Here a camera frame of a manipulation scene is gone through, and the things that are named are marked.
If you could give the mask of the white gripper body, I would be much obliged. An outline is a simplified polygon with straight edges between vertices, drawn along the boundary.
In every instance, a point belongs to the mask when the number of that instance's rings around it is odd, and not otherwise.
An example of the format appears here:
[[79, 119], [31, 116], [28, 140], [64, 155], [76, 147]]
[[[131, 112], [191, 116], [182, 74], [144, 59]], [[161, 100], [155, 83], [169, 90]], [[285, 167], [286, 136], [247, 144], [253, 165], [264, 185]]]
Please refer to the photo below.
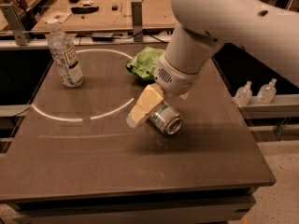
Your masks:
[[196, 74], [185, 74], [174, 68], [163, 54], [155, 69], [155, 83], [169, 96], [187, 93], [197, 78]]

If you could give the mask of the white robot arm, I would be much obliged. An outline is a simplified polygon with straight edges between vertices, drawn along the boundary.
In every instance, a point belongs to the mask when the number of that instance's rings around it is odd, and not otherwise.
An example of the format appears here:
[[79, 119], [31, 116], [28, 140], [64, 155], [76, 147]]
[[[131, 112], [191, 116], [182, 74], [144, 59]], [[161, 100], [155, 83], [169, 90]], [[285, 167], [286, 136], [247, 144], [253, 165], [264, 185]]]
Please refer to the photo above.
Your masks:
[[226, 43], [299, 85], [298, 13], [259, 0], [171, 0], [171, 8], [178, 24], [155, 67], [155, 83], [127, 116], [130, 127], [146, 121], [166, 95], [188, 93], [206, 61]]

